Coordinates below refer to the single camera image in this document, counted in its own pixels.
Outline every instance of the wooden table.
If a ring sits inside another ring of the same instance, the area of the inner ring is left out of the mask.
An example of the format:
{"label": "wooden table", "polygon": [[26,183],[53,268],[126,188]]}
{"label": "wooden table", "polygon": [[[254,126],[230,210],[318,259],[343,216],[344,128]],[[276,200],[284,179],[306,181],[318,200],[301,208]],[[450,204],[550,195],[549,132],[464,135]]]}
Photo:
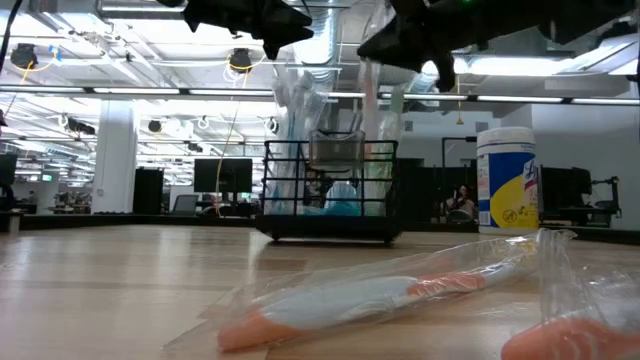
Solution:
{"label": "wooden table", "polygon": [[[247,228],[119,226],[0,235],[0,359],[498,359],[505,341],[539,319],[535,278],[271,350],[220,355],[213,333],[198,333],[222,318],[229,291],[242,284],[485,238],[405,233],[385,248],[274,246]],[[597,261],[640,262],[637,247],[572,246]]]}

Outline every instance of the white canister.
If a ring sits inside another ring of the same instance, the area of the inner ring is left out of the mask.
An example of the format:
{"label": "white canister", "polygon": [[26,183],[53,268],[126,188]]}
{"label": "white canister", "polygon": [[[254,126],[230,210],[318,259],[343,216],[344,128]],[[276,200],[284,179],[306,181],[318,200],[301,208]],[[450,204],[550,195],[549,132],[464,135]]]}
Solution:
{"label": "white canister", "polygon": [[479,231],[520,235],[538,229],[533,130],[504,127],[478,134]]}

